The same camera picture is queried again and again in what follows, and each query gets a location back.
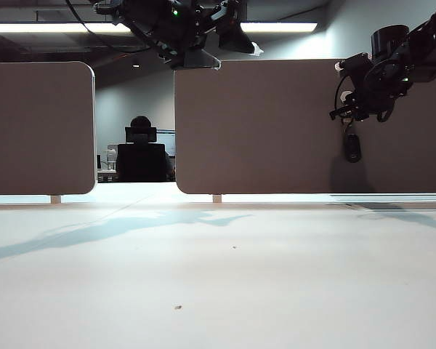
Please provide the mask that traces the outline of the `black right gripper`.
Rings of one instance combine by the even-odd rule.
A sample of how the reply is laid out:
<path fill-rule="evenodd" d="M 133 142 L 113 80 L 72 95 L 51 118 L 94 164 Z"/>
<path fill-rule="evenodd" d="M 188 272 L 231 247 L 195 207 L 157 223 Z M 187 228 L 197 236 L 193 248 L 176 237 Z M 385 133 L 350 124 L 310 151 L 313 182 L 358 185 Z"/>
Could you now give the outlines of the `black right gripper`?
<path fill-rule="evenodd" d="M 395 101 L 407 95 L 412 83 L 408 80 L 406 65 L 398 57 L 373 63 L 367 54 L 359 54 L 359 66 L 352 76 L 354 104 L 329 112 L 332 120 L 354 119 L 363 122 L 373 115 L 388 119 L 395 108 Z"/>

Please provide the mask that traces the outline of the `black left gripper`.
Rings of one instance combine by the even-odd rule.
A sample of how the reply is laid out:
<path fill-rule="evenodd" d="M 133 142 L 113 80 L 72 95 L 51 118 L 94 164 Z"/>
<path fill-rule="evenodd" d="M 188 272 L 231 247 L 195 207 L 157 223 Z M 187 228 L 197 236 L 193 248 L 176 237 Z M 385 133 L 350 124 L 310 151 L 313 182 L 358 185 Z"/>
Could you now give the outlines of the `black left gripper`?
<path fill-rule="evenodd" d="M 170 1 L 167 17 L 174 24 L 184 48 L 202 48 L 212 31 L 219 36 L 218 47 L 224 51 L 260 56 L 264 51 L 250 40 L 241 28 L 241 1 L 221 1 L 205 7 L 197 1 Z M 221 68 L 221 61 L 204 49 L 187 50 L 174 58 L 171 69 Z"/>

